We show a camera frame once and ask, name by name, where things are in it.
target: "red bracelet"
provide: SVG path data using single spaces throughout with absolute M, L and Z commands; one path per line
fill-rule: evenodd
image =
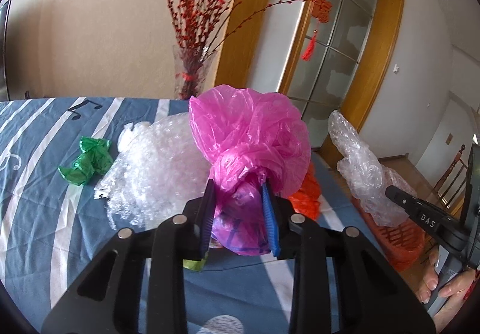
M 470 294 L 472 293 L 473 289 L 475 288 L 475 285 L 477 284 L 477 281 L 478 281 L 479 277 L 480 277 L 480 272 L 477 271 L 477 273 L 475 274 L 475 279 L 473 280 L 472 285 L 470 286 L 469 290 L 465 294 L 465 297 L 463 298 L 464 300 L 467 300 L 469 298 Z

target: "purple plastic bag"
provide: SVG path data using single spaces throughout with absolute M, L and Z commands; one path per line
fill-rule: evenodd
M 298 109 L 279 93 L 215 87 L 190 99 L 193 138 L 212 164 L 217 186 L 214 237 L 241 255 L 270 252 L 260 186 L 291 196 L 310 164 L 307 126 Z

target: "red ribbon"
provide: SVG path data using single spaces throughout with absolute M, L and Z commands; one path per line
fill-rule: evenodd
M 183 79 L 185 79 L 186 82 L 193 82 L 196 78 L 195 75 L 189 75 L 186 72 L 182 74 Z

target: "beige wall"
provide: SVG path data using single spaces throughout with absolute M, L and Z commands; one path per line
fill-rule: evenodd
M 174 43 L 165 0 L 13 0 L 10 94 L 171 98 Z

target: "tv screen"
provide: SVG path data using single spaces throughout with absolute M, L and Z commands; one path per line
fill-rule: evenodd
M 0 7 L 0 102 L 10 99 L 5 76 L 5 38 L 7 36 L 7 20 L 11 0 Z

